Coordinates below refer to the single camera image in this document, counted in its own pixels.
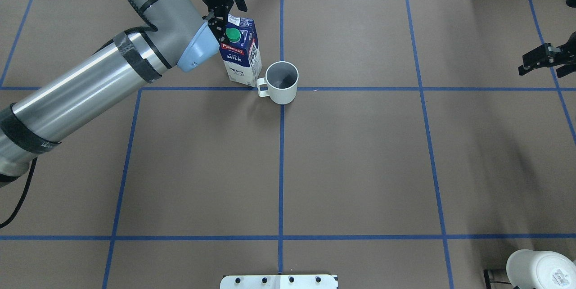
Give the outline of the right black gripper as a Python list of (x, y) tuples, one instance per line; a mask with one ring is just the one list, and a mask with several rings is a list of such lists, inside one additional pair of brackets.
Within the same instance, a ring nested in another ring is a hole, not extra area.
[(532, 70), (550, 68), (556, 66), (556, 77), (563, 78), (576, 71), (576, 32), (573, 32), (568, 40), (558, 47), (551, 43), (543, 43), (522, 56), (522, 65), (518, 66), (519, 76), (524, 76)]

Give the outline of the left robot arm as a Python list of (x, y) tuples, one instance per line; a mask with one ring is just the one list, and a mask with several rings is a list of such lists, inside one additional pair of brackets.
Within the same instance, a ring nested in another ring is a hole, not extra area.
[(1, 111), (1, 186), (32, 161), (173, 67), (194, 70), (216, 55), (228, 14), (245, 0), (128, 0), (142, 27), (115, 35), (55, 81)]

